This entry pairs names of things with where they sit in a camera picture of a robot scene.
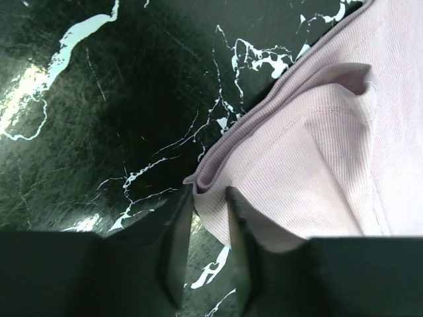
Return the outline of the pink tank top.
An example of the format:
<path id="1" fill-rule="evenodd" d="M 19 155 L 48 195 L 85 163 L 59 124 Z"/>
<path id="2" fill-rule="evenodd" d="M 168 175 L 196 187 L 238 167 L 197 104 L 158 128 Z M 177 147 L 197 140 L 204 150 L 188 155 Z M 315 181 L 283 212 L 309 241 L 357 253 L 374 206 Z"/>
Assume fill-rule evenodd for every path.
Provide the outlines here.
<path id="1" fill-rule="evenodd" d="M 367 1 L 320 39 L 186 183 L 230 243 L 237 188 L 298 238 L 422 234 L 422 2 Z"/>

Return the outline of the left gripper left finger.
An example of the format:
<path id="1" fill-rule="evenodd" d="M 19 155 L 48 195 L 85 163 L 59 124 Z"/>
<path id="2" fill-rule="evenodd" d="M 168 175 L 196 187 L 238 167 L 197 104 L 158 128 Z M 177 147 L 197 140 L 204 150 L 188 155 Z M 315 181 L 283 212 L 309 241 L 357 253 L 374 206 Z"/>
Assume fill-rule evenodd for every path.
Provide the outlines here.
<path id="1" fill-rule="evenodd" d="M 174 316 L 182 306 L 192 221 L 185 185 L 103 238 L 2 232 L 2 316 Z"/>

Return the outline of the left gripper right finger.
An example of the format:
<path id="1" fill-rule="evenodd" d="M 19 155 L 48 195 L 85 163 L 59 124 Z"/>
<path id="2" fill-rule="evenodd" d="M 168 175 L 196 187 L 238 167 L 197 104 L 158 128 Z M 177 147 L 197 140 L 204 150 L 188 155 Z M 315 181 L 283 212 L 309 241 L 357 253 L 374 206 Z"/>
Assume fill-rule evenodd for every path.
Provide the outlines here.
<path id="1" fill-rule="evenodd" d="M 241 316 L 421 316 L 422 239 L 302 239 L 226 190 Z"/>

